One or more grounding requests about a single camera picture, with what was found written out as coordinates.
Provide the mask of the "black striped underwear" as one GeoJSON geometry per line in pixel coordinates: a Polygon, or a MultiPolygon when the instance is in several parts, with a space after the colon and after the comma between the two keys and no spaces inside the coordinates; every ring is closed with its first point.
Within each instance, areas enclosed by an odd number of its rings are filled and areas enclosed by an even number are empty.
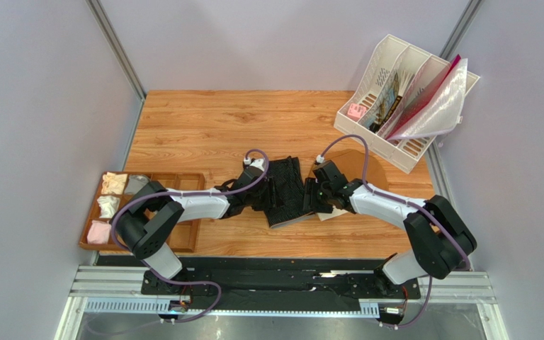
{"type": "Polygon", "coordinates": [[[311,209],[304,209],[305,185],[297,157],[270,161],[268,179],[273,179],[277,206],[265,211],[270,229],[278,229],[313,217],[311,209]]]}

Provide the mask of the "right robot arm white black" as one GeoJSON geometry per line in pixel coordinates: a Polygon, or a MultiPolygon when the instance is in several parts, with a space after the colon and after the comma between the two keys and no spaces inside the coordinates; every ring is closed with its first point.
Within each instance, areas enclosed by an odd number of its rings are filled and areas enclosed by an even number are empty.
{"type": "Polygon", "coordinates": [[[317,164],[306,178],[304,206],[316,213],[338,209],[376,217],[402,228],[411,249],[390,256],[375,269],[385,285],[422,276],[444,279],[457,268],[468,269],[468,257],[477,248],[477,240],[447,198],[408,198],[361,178],[350,181],[331,160],[317,164]]]}

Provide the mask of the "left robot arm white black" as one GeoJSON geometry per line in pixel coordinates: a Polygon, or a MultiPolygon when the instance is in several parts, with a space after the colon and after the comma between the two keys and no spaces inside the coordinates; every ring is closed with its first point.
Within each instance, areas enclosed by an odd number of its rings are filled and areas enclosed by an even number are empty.
{"type": "Polygon", "coordinates": [[[245,157],[238,178],[202,191],[178,191],[151,181],[114,214],[111,237],[153,273],[172,279],[183,268],[167,243],[175,226],[193,220],[231,218],[247,207],[256,211],[273,207],[274,189],[268,169],[267,157],[245,157]]]}

